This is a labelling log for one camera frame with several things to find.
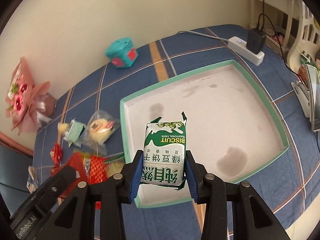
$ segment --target teal container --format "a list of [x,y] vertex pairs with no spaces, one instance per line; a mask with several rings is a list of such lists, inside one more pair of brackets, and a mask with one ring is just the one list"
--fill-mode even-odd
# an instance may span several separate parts
[[105,54],[117,68],[131,67],[138,57],[129,37],[114,41]]

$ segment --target beige wall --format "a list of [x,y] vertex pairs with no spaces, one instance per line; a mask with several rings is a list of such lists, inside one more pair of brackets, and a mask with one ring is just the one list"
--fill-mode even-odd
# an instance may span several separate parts
[[[56,98],[108,62],[106,47],[130,36],[136,47],[220,24],[249,27],[249,0],[24,0],[0,35],[0,99],[25,56],[36,82],[51,81]],[[33,148],[34,135],[10,132],[5,103],[0,131]]]

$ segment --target bouquet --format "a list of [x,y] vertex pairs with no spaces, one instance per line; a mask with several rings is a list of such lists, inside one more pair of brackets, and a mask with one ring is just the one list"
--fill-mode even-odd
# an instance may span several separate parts
[[9,105],[6,117],[12,119],[11,130],[18,128],[19,135],[22,132],[36,132],[41,122],[51,121],[48,117],[54,110],[56,100],[48,94],[49,87],[50,82],[36,85],[25,58],[20,58],[5,98]]

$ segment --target red snack package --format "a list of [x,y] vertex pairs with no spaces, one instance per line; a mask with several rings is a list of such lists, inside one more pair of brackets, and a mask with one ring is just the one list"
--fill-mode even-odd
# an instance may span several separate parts
[[50,152],[50,156],[51,156],[51,159],[53,160],[55,168],[58,167],[58,164],[62,159],[62,155],[63,153],[60,145],[58,143],[55,143]]
[[[95,184],[107,179],[104,159],[97,156],[91,157],[89,183]],[[101,209],[101,202],[96,202],[96,209]]]
[[[85,181],[89,183],[87,175],[85,174],[83,163],[81,160],[81,155],[79,152],[74,153],[66,163],[66,166],[71,166],[76,170],[76,180],[60,195],[61,198],[65,198],[69,195],[71,190],[78,185],[79,182]],[[51,170],[51,176],[58,173],[63,167],[58,167]]]

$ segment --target screw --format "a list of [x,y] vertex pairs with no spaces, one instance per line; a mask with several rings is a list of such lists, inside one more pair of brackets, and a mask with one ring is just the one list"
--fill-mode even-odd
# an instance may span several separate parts
[[209,179],[209,180],[212,180],[212,179],[214,179],[214,175],[213,175],[212,173],[207,173],[207,174],[205,175],[205,178],[206,178],[206,179]]
[[241,185],[242,185],[243,187],[250,187],[250,182],[244,180],[244,181],[241,181]]
[[87,183],[85,181],[81,181],[81,182],[78,183],[78,187],[79,188],[83,188],[85,186],[87,186]]
[[114,179],[122,179],[122,174],[121,173],[116,173],[115,175],[113,175]]

